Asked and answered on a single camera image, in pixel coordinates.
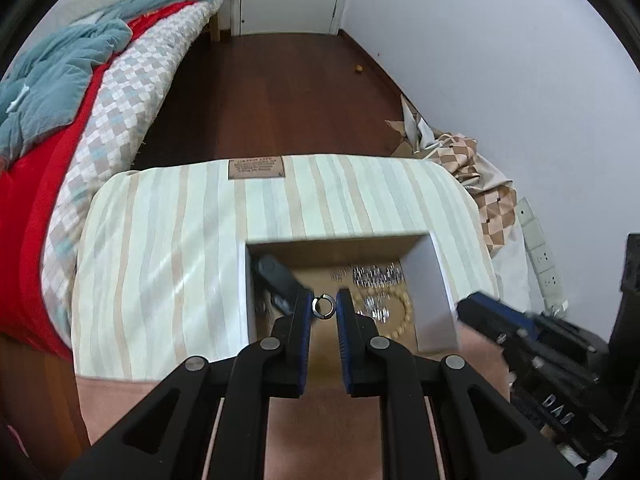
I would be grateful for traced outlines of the red bed blanket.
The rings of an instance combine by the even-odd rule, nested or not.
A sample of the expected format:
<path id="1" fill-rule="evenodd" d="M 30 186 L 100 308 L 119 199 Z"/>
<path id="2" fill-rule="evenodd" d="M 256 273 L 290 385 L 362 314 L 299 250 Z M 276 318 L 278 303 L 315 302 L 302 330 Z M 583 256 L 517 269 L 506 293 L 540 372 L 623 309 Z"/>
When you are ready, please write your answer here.
<path id="1" fill-rule="evenodd" d="M 167 18 L 188 3 L 196 1 L 173 3 L 130 21 L 132 40 L 142 34 L 144 26 Z M 102 77 L 119 54 L 94 70 L 78 115 L 70 125 L 52 133 L 9 168 L 1 168 L 1 331 L 21 344 L 61 359 L 72 355 L 72 320 L 70 346 L 65 347 L 43 302 L 43 246 L 58 191 L 87 125 Z"/>

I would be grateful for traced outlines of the teal blue quilt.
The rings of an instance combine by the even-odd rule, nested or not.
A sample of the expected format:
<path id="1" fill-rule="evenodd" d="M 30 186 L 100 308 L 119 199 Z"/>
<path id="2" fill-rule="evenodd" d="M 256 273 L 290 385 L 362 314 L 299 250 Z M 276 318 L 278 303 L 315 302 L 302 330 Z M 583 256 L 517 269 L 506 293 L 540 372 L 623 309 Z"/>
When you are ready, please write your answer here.
<path id="1" fill-rule="evenodd" d="M 130 21 L 186 1 L 213 0 L 119 0 L 22 53 L 1 81 L 1 168 L 75 120 L 94 70 L 132 40 Z"/>

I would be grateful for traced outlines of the checkered bed sheet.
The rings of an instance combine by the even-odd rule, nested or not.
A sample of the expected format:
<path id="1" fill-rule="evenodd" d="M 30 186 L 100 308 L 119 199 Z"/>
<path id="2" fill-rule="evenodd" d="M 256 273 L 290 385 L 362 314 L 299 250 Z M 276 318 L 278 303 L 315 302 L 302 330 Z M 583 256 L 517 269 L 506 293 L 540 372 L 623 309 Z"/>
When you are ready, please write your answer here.
<path id="1" fill-rule="evenodd" d="M 43 302 L 65 347 L 70 346 L 78 247 L 93 196 L 110 177 L 131 167 L 186 51 L 223 3 L 188 3 L 144 26 L 102 77 L 58 191 L 42 253 Z"/>

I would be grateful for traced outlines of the white power strip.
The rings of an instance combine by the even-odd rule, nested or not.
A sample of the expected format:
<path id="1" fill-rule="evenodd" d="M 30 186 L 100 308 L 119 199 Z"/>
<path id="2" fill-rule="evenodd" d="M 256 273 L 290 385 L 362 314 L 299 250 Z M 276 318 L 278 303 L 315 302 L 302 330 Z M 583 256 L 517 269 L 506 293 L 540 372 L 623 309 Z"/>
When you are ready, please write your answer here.
<path id="1" fill-rule="evenodd" d="M 565 318 L 568 311 L 561 273 L 541 223 L 526 197 L 516 204 L 515 212 L 522 229 L 526 254 L 534 271 L 538 290 L 544 302 L 544 312 Z"/>

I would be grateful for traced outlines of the checkered beige cloth pile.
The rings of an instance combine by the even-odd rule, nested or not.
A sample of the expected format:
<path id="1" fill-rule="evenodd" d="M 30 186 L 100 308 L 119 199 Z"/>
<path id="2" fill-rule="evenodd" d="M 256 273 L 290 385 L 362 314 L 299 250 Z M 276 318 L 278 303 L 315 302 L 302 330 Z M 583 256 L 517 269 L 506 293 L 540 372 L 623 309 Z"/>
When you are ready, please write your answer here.
<path id="1" fill-rule="evenodd" d="M 494 266 L 500 300 L 515 310 L 530 308 L 525 240 L 511 179 L 477 151 L 477 140 L 431 127 L 406 98 L 402 119 L 387 125 L 399 133 L 397 158 L 426 159 L 444 167 L 468 192 L 480 214 L 480 227 Z"/>

